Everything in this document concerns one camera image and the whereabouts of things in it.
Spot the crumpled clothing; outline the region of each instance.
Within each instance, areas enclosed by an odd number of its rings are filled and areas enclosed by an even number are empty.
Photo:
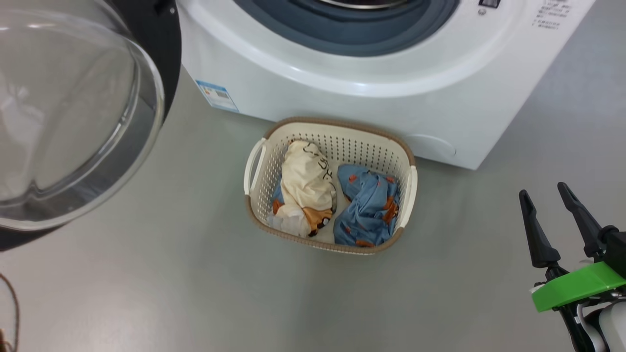
[[[275,229],[312,237],[329,223],[337,195],[328,160],[317,145],[303,140],[291,142],[272,198],[268,223]]]
[[[356,247],[385,243],[393,235],[398,216],[396,178],[357,165],[341,165],[337,176],[351,203],[335,220],[335,243]]]

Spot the cable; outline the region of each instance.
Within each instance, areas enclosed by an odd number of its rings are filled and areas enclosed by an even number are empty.
[[[13,338],[13,346],[8,341],[0,339],[0,352],[7,351],[5,349],[6,346],[9,346],[8,352],[18,352],[18,343],[19,343],[19,303],[18,303],[18,295],[15,293],[15,289],[13,289],[13,285],[9,282],[2,273],[0,273],[0,279],[4,281],[6,286],[9,288],[11,292],[11,297],[13,297],[13,304],[15,305],[15,337]]]

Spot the plastic basket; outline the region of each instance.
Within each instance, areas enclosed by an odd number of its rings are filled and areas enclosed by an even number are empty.
[[[337,212],[331,222],[313,237],[315,239],[297,237],[267,225],[267,214],[272,210],[272,194],[279,182],[283,158],[292,139],[317,144],[329,161],[337,188]],[[345,163],[362,165],[399,180],[400,205],[396,228],[392,237],[380,246],[351,247],[321,242],[334,238],[334,219],[348,206],[336,181],[337,168]],[[318,118],[289,118],[276,124],[252,149],[244,175],[245,203],[252,220],[262,230],[311,247],[350,254],[374,254],[396,243],[411,216],[417,187],[415,159],[411,149],[401,139],[375,128]]]

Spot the white washing machine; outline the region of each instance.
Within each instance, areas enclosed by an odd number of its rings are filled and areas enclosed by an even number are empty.
[[[384,127],[477,169],[594,0],[180,0],[211,105]]]

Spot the floor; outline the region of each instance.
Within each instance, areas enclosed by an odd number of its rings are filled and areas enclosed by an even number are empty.
[[[271,124],[209,108],[183,72],[136,177],[0,256],[21,300],[20,351],[571,351],[559,315],[534,310],[543,272],[517,193],[566,269],[585,257],[557,182],[600,225],[626,227],[624,16],[625,1],[596,2],[478,171],[418,160],[411,221],[373,257],[258,230],[242,175]],[[0,291],[2,327],[10,307]]]

